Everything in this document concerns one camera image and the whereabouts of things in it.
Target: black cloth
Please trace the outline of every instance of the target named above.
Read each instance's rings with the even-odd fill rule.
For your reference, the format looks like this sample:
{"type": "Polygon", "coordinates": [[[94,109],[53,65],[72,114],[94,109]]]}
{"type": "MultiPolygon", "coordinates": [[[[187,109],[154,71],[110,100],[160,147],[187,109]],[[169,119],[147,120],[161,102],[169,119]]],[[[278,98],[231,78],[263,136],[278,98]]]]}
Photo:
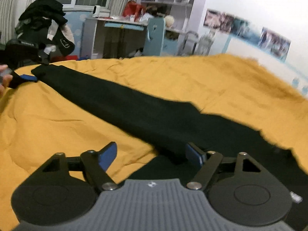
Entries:
{"type": "Polygon", "coordinates": [[[43,28],[49,28],[49,26],[51,25],[51,19],[49,18],[43,18],[43,17],[32,17],[30,22],[28,22],[27,24],[22,22],[19,23],[16,28],[15,28],[15,32],[17,35],[19,35],[20,33],[23,33],[24,31],[28,31],[28,30],[41,30],[43,28]]]}
{"type": "Polygon", "coordinates": [[[35,30],[35,29],[31,29],[29,25],[26,25],[23,28],[23,34],[18,39],[24,40],[27,42],[43,44],[43,46],[40,48],[44,49],[45,45],[53,44],[53,41],[47,38],[48,28],[49,27],[44,27],[44,28],[41,28],[40,30],[35,30]]]}
{"type": "Polygon", "coordinates": [[[185,159],[188,142],[225,157],[236,157],[244,151],[303,198],[301,203],[294,203],[287,223],[296,230],[308,225],[307,174],[299,168],[290,150],[267,143],[259,131],[218,115],[201,114],[188,102],[156,98],[64,66],[41,65],[32,73],[84,110],[160,151],[161,155],[130,178],[179,178],[183,184],[187,183],[197,172],[185,159]]]}
{"type": "Polygon", "coordinates": [[[19,21],[33,17],[46,17],[53,19],[59,25],[63,25],[67,23],[64,16],[62,3],[56,0],[36,0],[21,14],[19,21]]]}
{"type": "Polygon", "coordinates": [[[55,36],[52,39],[52,42],[58,47],[63,56],[69,55],[75,49],[75,44],[66,38],[60,28],[58,28],[55,36]]]}

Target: wall photo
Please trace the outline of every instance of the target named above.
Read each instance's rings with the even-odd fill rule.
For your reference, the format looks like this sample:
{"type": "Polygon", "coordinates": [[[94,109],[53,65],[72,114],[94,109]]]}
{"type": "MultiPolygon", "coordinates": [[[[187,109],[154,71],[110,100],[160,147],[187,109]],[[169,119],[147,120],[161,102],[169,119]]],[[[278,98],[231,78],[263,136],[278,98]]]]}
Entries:
{"type": "Polygon", "coordinates": [[[289,52],[290,44],[290,40],[267,28],[263,28],[258,46],[264,51],[273,54],[279,60],[285,61],[289,52]]]}
{"type": "Polygon", "coordinates": [[[234,16],[208,9],[205,15],[204,26],[225,33],[230,33],[234,16]]]}
{"type": "Polygon", "coordinates": [[[256,26],[242,18],[208,9],[205,15],[204,27],[221,31],[252,44],[263,51],[285,61],[291,41],[265,27],[256,26]]]}
{"type": "Polygon", "coordinates": [[[235,18],[233,20],[230,33],[256,46],[258,45],[261,37],[261,30],[258,30],[257,26],[240,18],[235,18]]]}

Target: plastic bag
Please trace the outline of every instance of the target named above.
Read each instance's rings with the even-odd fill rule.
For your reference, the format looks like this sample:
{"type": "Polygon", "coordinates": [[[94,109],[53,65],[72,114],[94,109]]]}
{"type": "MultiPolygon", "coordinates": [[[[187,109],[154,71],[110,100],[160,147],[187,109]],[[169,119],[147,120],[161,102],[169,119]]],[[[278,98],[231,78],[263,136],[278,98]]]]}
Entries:
{"type": "Polygon", "coordinates": [[[124,11],[123,17],[135,15],[135,21],[144,14],[144,7],[141,4],[136,3],[135,1],[127,2],[124,11]]]}

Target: finger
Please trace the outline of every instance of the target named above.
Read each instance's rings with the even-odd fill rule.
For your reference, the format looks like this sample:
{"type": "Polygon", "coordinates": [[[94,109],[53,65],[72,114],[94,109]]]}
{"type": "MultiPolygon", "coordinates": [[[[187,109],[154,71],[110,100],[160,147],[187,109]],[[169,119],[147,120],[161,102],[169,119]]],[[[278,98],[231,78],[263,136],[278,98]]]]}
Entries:
{"type": "Polygon", "coordinates": [[[7,68],[7,65],[0,65],[0,72],[4,71],[7,68]]]}
{"type": "Polygon", "coordinates": [[[0,96],[3,95],[4,90],[5,90],[5,88],[2,85],[0,85],[0,96]]]}
{"type": "Polygon", "coordinates": [[[3,77],[3,82],[2,82],[3,86],[4,86],[5,88],[8,87],[9,84],[10,84],[10,82],[12,81],[12,79],[13,79],[13,76],[12,76],[12,75],[5,75],[5,76],[3,77]]]}

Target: yellow comforter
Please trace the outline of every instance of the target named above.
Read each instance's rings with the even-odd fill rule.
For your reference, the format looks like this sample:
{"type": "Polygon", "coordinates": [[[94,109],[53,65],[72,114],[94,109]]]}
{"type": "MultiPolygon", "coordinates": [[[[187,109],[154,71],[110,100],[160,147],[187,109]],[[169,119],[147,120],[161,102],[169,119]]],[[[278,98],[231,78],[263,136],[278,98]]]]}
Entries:
{"type": "MultiPolygon", "coordinates": [[[[204,113],[226,116],[292,147],[308,171],[308,101],[252,60],[231,55],[66,61],[79,72],[171,100],[190,101],[204,113]]],[[[30,74],[35,66],[17,70],[30,74]]],[[[8,90],[0,101],[0,229],[18,223],[14,189],[56,152],[78,156],[110,141],[118,156],[108,174],[119,182],[155,157],[153,147],[83,111],[42,82],[8,90]]]]}

